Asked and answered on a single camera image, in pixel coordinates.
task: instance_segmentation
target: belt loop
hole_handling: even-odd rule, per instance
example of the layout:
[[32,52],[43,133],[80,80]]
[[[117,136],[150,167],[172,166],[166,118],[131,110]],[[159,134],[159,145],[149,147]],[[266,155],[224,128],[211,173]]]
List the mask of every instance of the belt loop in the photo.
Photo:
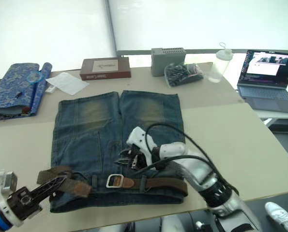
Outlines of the belt loop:
[[97,192],[97,175],[92,175],[92,192]]
[[140,193],[145,193],[146,179],[147,179],[147,176],[143,175],[140,180],[140,186],[139,186]]

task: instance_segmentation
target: gray box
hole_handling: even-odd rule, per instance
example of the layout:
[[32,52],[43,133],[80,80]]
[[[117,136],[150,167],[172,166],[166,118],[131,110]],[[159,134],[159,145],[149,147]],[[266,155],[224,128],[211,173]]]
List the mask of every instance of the gray box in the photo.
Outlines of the gray box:
[[152,49],[152,75],[164,76],[164,68],[171,63],[184,62],[186,51],[182,47],[153,48]]

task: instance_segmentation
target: blue folder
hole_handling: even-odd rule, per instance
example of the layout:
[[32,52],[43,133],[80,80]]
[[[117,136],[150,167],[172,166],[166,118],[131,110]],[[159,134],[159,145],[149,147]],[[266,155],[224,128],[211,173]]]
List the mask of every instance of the blue folder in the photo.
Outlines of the blue folder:
[[45,63],[40,70],[43,79],[31,85],[27,77],[31,72],[39,71],[39,65],[13,64],[0,82],[0,120],[35,116],[45,92],[45,79],[50,77],[51,69],[52,65]]

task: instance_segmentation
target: laptop keyboard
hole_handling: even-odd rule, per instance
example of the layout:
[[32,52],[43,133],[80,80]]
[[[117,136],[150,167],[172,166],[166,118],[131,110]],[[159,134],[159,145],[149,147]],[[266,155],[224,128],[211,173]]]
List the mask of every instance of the laptop keyboard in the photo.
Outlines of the laptop keyboard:
[[285,90],[240,87],[240,92],[243,97],[268,98],[268,99],[288,101],[288,93]]

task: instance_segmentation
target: laptop screen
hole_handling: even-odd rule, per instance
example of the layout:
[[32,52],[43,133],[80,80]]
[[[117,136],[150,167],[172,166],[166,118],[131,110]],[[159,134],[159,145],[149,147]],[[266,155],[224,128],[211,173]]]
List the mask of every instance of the laptop screen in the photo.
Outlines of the laptop screen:
[[248,50],[238,84],[288,85],[288,54]]

